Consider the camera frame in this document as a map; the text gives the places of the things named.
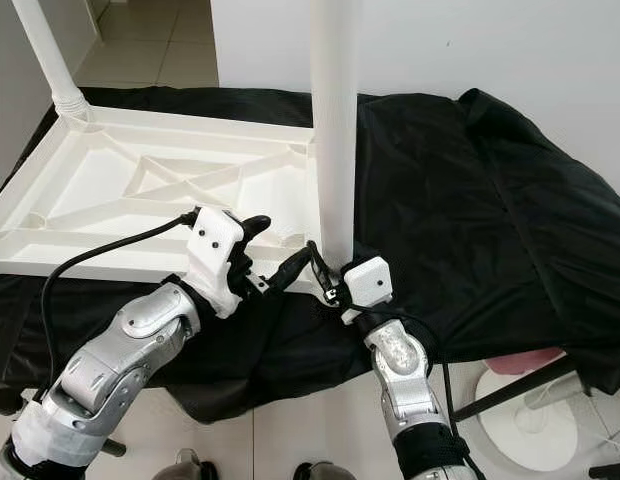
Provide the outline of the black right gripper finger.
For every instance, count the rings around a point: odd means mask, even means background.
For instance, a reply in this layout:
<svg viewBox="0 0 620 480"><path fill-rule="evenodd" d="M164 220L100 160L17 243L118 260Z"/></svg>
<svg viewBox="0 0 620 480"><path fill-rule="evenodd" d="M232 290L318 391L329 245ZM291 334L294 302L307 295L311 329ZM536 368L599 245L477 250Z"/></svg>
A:
<svg viewBox="0 0 620 480"><path fill-rule="evenodd" d="M306 250L310 253L310 266L315 276L316 284L319 284L322 291L332 291L336 288L334 284L334 273L330 270L327 261L323 259L318 246L311 239L306 241Z"/></svg>

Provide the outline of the white plastic table leg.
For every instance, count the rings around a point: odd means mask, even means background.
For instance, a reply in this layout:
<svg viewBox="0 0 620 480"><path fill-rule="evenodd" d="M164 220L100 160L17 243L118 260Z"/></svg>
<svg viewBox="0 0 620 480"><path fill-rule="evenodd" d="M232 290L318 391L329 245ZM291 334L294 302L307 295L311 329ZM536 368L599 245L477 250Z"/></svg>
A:
<svg viewBox="0 0 620 480"><path fill-rule="evenodd" d="M311 0L310 68L322 247L333 268L354 259L362 0Z"/></svg>
<svg viewBox="0 0 620 480"><path fill-rule="evenodd" d="M92 108L66 64L60 46L46 19L39 0L10 0L19 23L44 74L53 106L59 116L71 123L72 129L86 128L92 122Z"/></svg>

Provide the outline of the white plastic table top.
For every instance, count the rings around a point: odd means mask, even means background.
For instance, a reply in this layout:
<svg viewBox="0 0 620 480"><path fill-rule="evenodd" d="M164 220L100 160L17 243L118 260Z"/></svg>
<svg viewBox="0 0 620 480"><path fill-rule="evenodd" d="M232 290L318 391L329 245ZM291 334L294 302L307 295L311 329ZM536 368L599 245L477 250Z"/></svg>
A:
<svg viewBox="0 0 620 480"><path fill-rule="evenodd" d="M119 108L59 120L0 192L0 275L49 275L195 207L269 216L247 252L272 275L322 241L313 131Z"/></svg>

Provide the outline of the grey robot right foot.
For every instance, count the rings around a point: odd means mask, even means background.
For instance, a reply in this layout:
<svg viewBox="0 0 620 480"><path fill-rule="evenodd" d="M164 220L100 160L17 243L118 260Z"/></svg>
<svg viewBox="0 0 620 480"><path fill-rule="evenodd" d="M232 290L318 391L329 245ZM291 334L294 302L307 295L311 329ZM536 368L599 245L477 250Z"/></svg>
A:
<svg viewBox="0 0 620 480"><path fill-rule="evenodd" d="M347 468L328 461L302 462L291 480L357 480Z"/></svg>

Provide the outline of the grey robot foot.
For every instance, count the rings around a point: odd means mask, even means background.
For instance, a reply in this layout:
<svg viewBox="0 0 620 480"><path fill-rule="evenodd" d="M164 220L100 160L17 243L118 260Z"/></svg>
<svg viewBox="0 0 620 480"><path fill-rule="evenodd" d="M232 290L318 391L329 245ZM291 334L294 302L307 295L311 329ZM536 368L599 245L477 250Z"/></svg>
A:
<svg viewBox="0 0 620 480"><path fill-rule="evenodd" d="M156 472L150 480L219 480L219 474L213 462L200 460L194 449L183 448L173 465Z"/></svg>
<svg viewBox="0 0 620 480"><path fill-rule="evenodd" d="M291 480L357 480L347 468L328 461L302 462Z"/></svg>

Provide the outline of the pink plastic seat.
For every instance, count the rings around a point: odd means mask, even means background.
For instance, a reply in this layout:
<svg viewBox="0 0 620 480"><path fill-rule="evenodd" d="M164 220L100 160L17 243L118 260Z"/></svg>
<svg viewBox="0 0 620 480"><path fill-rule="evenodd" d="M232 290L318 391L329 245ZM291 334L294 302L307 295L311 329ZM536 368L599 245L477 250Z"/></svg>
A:
<svg viewBox="0 0 620 480"><path fill-rule="evenodd" d="M534 349L534 351L503 355L485 360L485 366L499 375L524 375L565 356L561 348Z"/></svg>

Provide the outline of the black cloth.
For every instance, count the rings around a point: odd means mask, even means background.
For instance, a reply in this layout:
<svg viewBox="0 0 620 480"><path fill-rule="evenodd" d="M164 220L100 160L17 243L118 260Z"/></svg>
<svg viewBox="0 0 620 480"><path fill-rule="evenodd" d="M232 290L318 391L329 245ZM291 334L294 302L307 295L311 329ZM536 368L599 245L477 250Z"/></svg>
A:
<svg viewBox="0 0 620 480"><path fill-rule="evenodd" d="M620 196L601 175L482 90L361 95L357 137L356 250L389 262L434 358L560 347L620 393ZM206 326L151 387L215 422L370 371L360 334L283 294Z"/></svg>

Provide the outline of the grey robot left foot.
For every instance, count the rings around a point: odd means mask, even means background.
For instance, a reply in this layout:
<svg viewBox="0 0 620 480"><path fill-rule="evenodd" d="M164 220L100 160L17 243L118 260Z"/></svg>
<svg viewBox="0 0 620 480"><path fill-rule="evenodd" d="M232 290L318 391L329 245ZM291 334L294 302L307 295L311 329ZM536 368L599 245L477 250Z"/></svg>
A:
<svg viewBox="0 0 620 480"><path fill-rule="evenodd" d="M219 480L219 474L213 462L200 460L194 449L183 448L173 465L156 472L150 480Z"/></svg>

